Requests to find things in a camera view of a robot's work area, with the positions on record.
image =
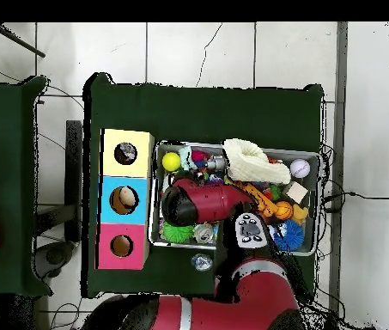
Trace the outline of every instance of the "wooden block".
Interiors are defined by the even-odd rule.
[[[290,182],[283,190],[283,194],[293,199],[297,204],[300,204],[307,195],[308,190],[301,186],[298,182]]]
[[[148,178],[151,176],[151,157],[155,140],[146,131],[123,131],[105,129],[103,144],[102,174],[105,176]],[[115,159],[115,149],[121,143],[132,144],[137,152],[136,160],[132,164],[121,164]]]
[[[128,214],[118,214],[110,206],[112,192],[121,186],[127,186],[136,193],[137,206]],[[102,223],[147,224],[149,218],[150,178],[134,179],[124,177],[102,178],[101,214]]]
[[[147,225],[102,223],[98,252],[99,270],[142,270],[149,255]]]

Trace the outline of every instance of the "round hole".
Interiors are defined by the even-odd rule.
[[[130,186],[120,186],[110,194],[109,203],[116,213],[120,215],[131,214],[139,204],[139,197]]]
[[[114,155],[117,163],[129,165],[136,160],[137,150],[133,144],[123,142],[116,146]]]
[[[127,257],[133,251],[133,241],[127,235],[115,236],[110,242],[110,249],[117,257]]]

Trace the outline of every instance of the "green spiky ball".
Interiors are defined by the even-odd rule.
[[[162,225],[162,234],[170,243],[183,243],[193,237],[193,229],[194,227],[192,225],[187,227],[174,227],[173,225],[164,222]]]

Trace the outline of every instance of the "orange toy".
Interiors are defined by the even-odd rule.
[[[287,201],[277,202],[277,212],[275,213],[275,216],[278,219],[287,220],[290,219],[292,215],[294,215],[294,209],[292,208],[291,204],[289,204]]]
[[[266,198],[262,192],[257,190],[254,185],[250,183],[243,185],[239,181],[236,181],[234,185],[243,190],[245,193],[249,193],[250,195],[252,195],[258,202],[258,211],[262,211],[266,217],[271,217],[277,212],[278,207],[268,198]]]

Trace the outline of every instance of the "green tablecloth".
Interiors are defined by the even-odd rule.
[[[34,102],[44,77],[0,83],[0,293],[49,294],[32,270]]]
[[[90,169],[83,163],[84,188],[88,173],[90,186],[83,191],[83,220],[89,214],[93,218],[83,226],[83,251],[88,251],[82,262],[83,293],[212,294],[213,272],[192,267],[190,259],[196,252],[191,249],[151,247],[141,271],[94,269],[94,238],[88,238],[95,237],[100,129],[148,131],[156,141],[219,144],[240,138],[262,148],[317,152],[323,90],[319,85],[305,90],[186,89],[109,80],[107,74],[94,74],[84,87],[84,154],[90,147]],[[314,256],[298,262],[307,288],[313,290]]]

